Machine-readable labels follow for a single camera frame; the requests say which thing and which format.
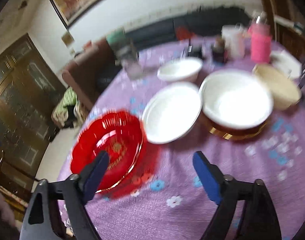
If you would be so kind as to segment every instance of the brown sofa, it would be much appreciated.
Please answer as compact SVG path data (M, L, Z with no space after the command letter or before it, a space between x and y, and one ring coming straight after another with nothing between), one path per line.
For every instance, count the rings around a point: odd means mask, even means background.
M63 80L76 92L78 99L91 110L100 96L96 82L103 67L113 64L114 53L106 39L94 42L92 47L70 61L62 72Z

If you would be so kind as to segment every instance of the white container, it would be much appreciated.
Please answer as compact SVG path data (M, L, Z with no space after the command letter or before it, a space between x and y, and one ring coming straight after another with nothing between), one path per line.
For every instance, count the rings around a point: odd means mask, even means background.
M267 120L273 109L268 88L246 71L216 71L205 78L199 94L205 115L227 128L256 127Z
M231 59L241 59L245 57L244 29L233 25L222 27L222 38L225 40L225 48L228 57Z
M187 57L168 62L158 69L157 76L167 82L195 82L202 68L203 61L197 57Z
M196 85L178 82L162 89L149 101L142 114L147 140L165 144L185 136L195 124L201 107Z

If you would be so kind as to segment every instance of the red glass plate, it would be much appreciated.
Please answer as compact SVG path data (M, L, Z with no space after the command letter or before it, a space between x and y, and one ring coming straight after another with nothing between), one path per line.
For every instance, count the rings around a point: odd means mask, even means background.
M133 169L146 142L139 119L127 111L108 113L95 120L78 138L70 170L78 174L105 150L110 162L98 191L118 185Z

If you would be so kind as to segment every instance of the screw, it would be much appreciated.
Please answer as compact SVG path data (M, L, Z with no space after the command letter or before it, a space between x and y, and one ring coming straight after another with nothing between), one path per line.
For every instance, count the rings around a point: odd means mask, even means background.
M78 175L78 174L72 174L72 175L70 175L70 177L69 177L70 180L76 180L76 179L78 179L78 178L79 178L79 175Z
M265 183L263 182L262 179L256 179L254 182L255 182L257 185L260 185L260 186L265 185Z
M46 183L46 181L47 181L46 179L42 179L42 180L40 180L40 181L39 181L39 186L41 186L41 185L45 184L45 183Z
M225 180L227 180L227 181L232 181L232 180L234 179L234 177L232 177L232 176L229 175L229 174L224 175L223 178L224 178Z

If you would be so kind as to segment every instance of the wall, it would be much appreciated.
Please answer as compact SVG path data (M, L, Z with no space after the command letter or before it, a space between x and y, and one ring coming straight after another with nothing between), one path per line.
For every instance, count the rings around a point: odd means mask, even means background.
M22 1L9 0L0 12L0 53L28 31L38 0L26 0L28 5L18 10Z
M166 17L170 8L179 14L200 4L250 4L262 9L261 0L103 0L71 26L75 42L67 48L61 40L65 27L50 1L42 0L28 33L50 68L59 74L72 57L70 50L79 51L89 40L97 40L121 26L131 28L134 25L130 23L137 19L136 24L142 25L147 19Z

